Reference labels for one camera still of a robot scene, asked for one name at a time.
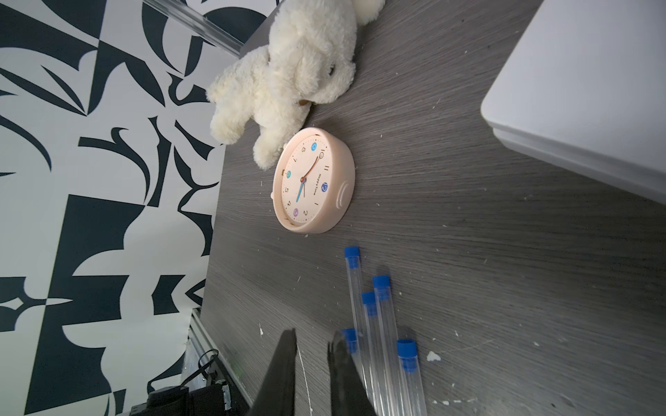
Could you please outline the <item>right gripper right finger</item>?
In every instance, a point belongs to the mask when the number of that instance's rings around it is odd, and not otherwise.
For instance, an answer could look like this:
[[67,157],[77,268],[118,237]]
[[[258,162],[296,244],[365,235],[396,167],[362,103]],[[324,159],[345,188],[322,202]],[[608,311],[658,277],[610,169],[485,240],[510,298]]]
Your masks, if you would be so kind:
[[340,331],[328,343],[327,361],[331,378],[331,415],[376,416]]

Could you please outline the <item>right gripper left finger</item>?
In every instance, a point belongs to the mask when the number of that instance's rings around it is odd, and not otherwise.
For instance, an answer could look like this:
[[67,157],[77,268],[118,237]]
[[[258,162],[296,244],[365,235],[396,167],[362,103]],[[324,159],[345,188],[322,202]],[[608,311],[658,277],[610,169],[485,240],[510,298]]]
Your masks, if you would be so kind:
[[296,330],[287,329],[280,336],[265,379],[247,415],[294,415],[296,354]]

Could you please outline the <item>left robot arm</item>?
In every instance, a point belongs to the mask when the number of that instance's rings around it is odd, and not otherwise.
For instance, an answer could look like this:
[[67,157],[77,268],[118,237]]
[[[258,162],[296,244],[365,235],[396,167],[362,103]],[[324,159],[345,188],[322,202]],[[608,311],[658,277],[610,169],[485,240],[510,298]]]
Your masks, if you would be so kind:
[[250,407],[234,384],[224,378],[220,352],[211,348],[201,355],[211,356],[178,386],[161,388],[147,401],[133,406],[128,415],[248,415]]

